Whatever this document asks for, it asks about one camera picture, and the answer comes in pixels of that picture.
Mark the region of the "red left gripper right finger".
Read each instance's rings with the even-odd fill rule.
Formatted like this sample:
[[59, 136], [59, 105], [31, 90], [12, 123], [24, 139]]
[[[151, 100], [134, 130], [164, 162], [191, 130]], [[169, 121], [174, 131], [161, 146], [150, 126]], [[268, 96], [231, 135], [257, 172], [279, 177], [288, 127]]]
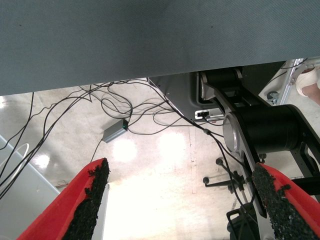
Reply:
[[320, 203], [277, 169], [257, 163], [252, 179], [277, 240], [318, 240]]

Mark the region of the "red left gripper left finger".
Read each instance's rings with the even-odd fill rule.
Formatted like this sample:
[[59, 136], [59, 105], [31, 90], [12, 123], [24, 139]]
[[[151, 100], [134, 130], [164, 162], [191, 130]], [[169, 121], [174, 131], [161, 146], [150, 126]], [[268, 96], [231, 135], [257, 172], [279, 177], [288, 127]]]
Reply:
[[87, 164], [18, 239], [91, 240], [109, 174], [106, 158]]

